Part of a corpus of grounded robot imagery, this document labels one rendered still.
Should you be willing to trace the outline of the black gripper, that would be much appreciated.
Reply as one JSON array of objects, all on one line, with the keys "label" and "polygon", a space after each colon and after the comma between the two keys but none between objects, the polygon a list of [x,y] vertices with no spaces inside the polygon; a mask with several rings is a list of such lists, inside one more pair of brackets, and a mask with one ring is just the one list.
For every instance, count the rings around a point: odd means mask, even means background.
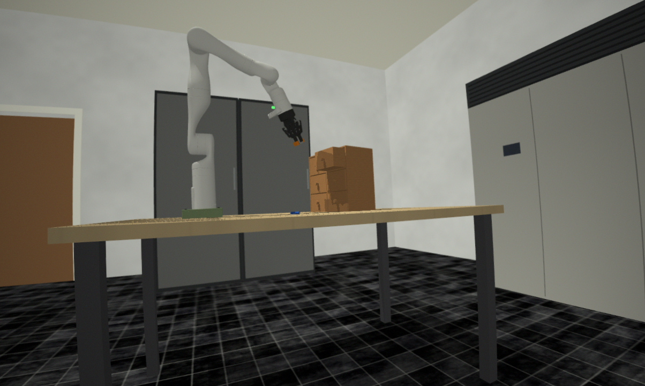
[{"label": "black gripper", "polygon": [[301,134],[303,132],[301,120],[298,121],[295,119],[295,112],[293,108],[287,110],[284,113],[281,113],[280,115],[278,115],[278,117],[280,121],[285,125],[285,127],[282,129],[285,134],[288,135],[289,138],[291,137],[294,142],[298,141],[299,144],[303,143],[303,139],[301,137]]}]

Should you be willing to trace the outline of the orange-brown wooden chest of drawers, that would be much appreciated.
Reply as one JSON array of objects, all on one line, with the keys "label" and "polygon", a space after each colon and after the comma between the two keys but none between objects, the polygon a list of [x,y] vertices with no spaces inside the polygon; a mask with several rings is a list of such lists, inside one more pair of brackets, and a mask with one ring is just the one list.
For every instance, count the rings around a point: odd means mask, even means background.
[{"label": "orange-brown wooden chest of drawers", "polygon": [[[366,210],[376,210],[376,195],[374,194],[374,173],[372,163],[372,149],[368,147],[341,146],[345,147],[346,167],[331,169],[324,173],[310,174],[309,157],[309,174],[316,176],[318,174],[332,173],[341,169],[346,169],[347,188],[342,190],[316,191],[311,193],[310,181],[310,202],[312,212],[312,195],[327,193],[327,211],[314,212],[356,212]],[[329,211],[328,193],[335,191],[347,191],[348,210]]]}]

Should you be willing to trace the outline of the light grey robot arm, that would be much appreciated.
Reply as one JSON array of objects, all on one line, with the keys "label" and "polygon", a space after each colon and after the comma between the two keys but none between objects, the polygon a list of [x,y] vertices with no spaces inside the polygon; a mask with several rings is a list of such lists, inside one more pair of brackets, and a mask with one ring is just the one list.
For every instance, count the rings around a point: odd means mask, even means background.
[{"label": "light grey robot arm", "polygon": [[190,54],[187,147],[189,154],[206,155],[203,160],[192,164],[192,209],[212,209],[216,208],[214,139],[212,134],[196,133],[196,125],[211,103],[209,54],[216,55],[249,76],[261,77],[260,81],[275,108],[268,114],[269,119],[292,107],[285,91],[276,82],[279,73],[273,66],[247,57],[201,27],[193,27],[188,31],[187,43]]}]

